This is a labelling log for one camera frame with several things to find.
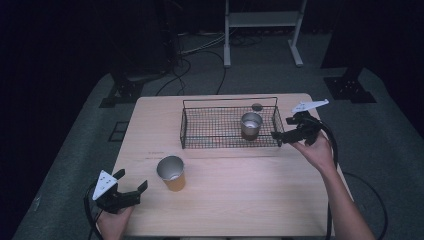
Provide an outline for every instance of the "gray carpet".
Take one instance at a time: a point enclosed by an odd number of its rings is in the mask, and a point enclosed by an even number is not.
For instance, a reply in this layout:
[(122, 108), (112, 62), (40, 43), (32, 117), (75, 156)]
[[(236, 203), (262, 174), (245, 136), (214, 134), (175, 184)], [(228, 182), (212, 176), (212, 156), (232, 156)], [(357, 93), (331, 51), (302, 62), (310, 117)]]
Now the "gray carpet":
[[(335, 134), (340, 166), (371, 184), (386, 205), (389, 222), (384, 239), (423, 238), (424, 141), (389, 97), (382, 81), (368, 70), (359, 80), (377, 103), (332, 99), (323, 78), (340, 76), (344, 69), (320, 69), (330, 37), (300, 36), (302, 68), (294, 65), (288, 36), (264, 37), (250, 47), (233, 47), (232, 66), (226, 71), (219, 94), (308, 93), (314, 100), (328, 99), (330, 104), (318, 112)], [(185, 36), (181, 43), (188, 50), (210, 40)], [(223, 52), (222, 46), (208, 51), (221, 56)], [(182, 77), (184, 90), (179, 81), (174, 81), (160, 95), (215, 94), (224, 74), (221, 60), (211, 53), (185, 59), (191, 68)], [(182, 61), (175, 71), (183, 73), (187, 67)], [(142, 96), (154, 96), (172, 78), (169, 74), (145, 84)], [(87, 239), (89, 225), (82, 198), (100, 170), (112, 171), (121, 143), (109, 142), (109, 136), (116, 122), (130, 120), (134, 108), (134, 104), (99, 108), (112, 85), (107, 74), (93, 89), (40, 188), (38, 207), (34, 204), (29, 209), (14, 239)], [(378, 236), (384, 224), (378, 199), (361, 181), (350, 176), (346, 179), (359, 209)]]

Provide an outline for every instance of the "table leg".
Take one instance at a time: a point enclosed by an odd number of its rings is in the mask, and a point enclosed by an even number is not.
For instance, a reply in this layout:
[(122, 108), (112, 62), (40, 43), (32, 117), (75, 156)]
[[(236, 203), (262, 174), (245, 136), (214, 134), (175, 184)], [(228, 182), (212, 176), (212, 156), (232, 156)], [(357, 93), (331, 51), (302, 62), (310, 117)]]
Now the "table leg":
[(292, 55), (297, 67), (303, 66), (303, 61), (302, 61), (302, 58), (300, 57), (299, 51), (297, 50), (296, 43), (299, 37), (300, 27), (302, 26), (303, 16), (305, 15), (306, 3), (307, 3), (307, 0), (302, 1), (299, 15), (297, 16), (297, 20), (296, 20), (296, 27), (294, 29), (293, 39), (290, 39), (288, 41), (290, 51), (292, 52)]

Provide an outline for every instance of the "wooden table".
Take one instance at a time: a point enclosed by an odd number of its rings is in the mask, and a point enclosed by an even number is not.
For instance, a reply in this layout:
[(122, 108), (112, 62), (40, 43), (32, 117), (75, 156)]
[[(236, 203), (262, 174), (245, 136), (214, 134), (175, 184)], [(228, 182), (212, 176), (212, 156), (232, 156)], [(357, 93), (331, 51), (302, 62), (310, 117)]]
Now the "wooden table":
[[(149, 187), (134, 210), (127, 235), (325, 235), (328, 198), (323, 181), (290, 145), (182, 149), (183, 100), (246, 97), (277, 97), (286, 131), (295, 127), (284, 120), (293, 116), (291, 109), (300, 101), (311, 101), (307, 94), (142, 97), (137, 101), (114, 172), (126, 170), (119, 180), (120, 192), (134, 191), (145, 180)], [(310, 113), (318, 117), (316, 110)], [(180, 156), (185, 163), (186, 186), (179, 192), (169, 191), (156, 173), (158, 162), (168, 155)]]

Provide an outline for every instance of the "dark background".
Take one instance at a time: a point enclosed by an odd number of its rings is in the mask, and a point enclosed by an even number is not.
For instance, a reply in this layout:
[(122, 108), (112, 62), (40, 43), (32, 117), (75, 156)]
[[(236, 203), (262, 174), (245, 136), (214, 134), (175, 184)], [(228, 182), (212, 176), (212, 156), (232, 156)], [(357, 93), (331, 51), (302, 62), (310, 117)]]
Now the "dark background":
[[(223, 31), (224, 0), (0, 3), (2, 239), (11, 238), (87, 96), (111, 68), (172, 66), (173, 33)], [(297, 8), (299, 1), (232, 1), (233, 10)], [(324, 68), (361, 61), (423, 134), (423, 4), (309, 1), (302, 32), (333, 32)], [(82, 196), (75, 196), (80, 201)]]

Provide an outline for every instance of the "human arm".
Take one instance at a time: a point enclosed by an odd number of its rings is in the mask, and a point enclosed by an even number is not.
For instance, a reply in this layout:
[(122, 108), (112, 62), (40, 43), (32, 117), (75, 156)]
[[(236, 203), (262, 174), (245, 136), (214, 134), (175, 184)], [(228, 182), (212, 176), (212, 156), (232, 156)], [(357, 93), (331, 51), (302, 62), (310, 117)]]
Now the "human arm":
[(97, 220), (97, 226), (104, 240), (120, 240), (124, 236), (128, 220), (134, 206), (128, 207), (118, 214), (102, 212)]
[(337, 239), (375, 239), (370, 228), (352, 201), (333, 162), (331, 146), (322, 132), (311, 146), (292, 143), (314, 166), (324, 181)]

